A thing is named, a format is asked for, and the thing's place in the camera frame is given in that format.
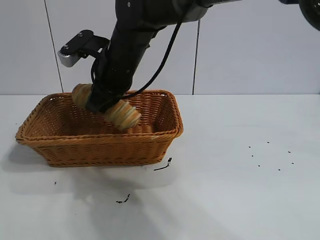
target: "black debris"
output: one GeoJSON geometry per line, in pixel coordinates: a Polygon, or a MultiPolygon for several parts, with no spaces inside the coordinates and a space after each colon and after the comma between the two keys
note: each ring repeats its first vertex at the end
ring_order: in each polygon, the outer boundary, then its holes
{"type": "Polygon", "coordinates": [[[171,160],[172,160],[172,157],[169,158],[168,164],[167,164],[166,166],[161,167],[161,168],[157,168],[157,169],[153,169],[153,171],[158,171],[158,170],[166,169],[167,167],[170,166],[171,160]]]}
{"type": "Polygon", "coordinates": [[[116,201],[118,204],[122,204],[122,203],[126,203],[130,198],[130,194],[128,194],[128,196],[126,197],[126,199],[124,201],[116,201]]]}

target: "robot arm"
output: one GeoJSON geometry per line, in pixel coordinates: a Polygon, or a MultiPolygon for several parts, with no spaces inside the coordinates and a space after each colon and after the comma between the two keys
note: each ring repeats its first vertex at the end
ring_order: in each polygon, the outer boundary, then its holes
{"type": "MultiPolygon", "coordinates": [[[[115,0],[117,22],[110,41],[84,30],[64,45],[58,55],[67,67],[88,55],[96,58],[91,69],[92,93],[86,108],[104,112],[130,89],[150,41],[160,30],[168,25],[197,21],[213,5],[232,1],[237,0],[115,0]]],[[[301,9],[309,6],[308,11],[319,14],[315,18],[319,27],[320,0],[280,1],[300,3],[301,9]]]]}

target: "white table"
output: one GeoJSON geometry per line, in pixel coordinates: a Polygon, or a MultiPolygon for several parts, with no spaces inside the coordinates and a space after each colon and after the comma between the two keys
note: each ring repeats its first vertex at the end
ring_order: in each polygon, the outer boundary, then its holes
{"type": "Polygon", "coordinates": [[[320,239],[319,95],[177,96],[161,163],[87,168],[15,143],[41,98],[0,96],[1,240],[320,239]]]}

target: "black cable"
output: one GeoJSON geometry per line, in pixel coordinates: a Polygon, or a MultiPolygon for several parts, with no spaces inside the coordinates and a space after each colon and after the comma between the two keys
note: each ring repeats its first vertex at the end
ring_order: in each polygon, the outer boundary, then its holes
{"type": "Polygon", "coordinates": [[[152,76],[152,78],[142,87],[140,88],[139,90],[135,91],[134,93],[132,94],[129,94],[129,95],[125,95],[125,96],[121,96],[119,97],[118,99],[128,99],[128,98],[132,98],[138,94],[141,94],[144,90],[146,90],[155,80],[156,78],[158,77],[158,75],[160,74],[160,72],[162,71],[162,69],[164,68],[165,64],[166,64],[166,61],[169,57],[169,54],[170,54],[170,51],[174,45],[174,42],[176,40],[176,37],[178,35],[178,31],[181,27],[181,24],[184,22],[185,20],[185,17],[187,15],[187,13],[189,12],[191,6],[193,5],[193,1],[190,2],[190,4],[185,8],[183,14],[181,15],[181,18],[179,19],[178,23],[176,24],[175,28],[174,28],[174,31],[172,33],[172,36],[171,36],[171,39],[169,41],[169,44],[168,44],[168,47],[165,51],[165,54],[163,56],[163,59],[160,63],[160,66],[158,67],[158,69],[155,71],[154,75],[152,76]]]}

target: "metal bracket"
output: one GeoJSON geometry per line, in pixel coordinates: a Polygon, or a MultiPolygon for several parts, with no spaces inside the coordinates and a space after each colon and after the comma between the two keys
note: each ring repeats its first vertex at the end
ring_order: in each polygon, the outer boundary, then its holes
{"type": "Polygon", "coordinates": [[[71,68],[80,58],[85,59],[89,55],[99,59],[99,50],[107,48],[109,43],[109,39],[96,36],[91,30],[82,30],[60,49],[58,56],[64,66],[71,68]]]}

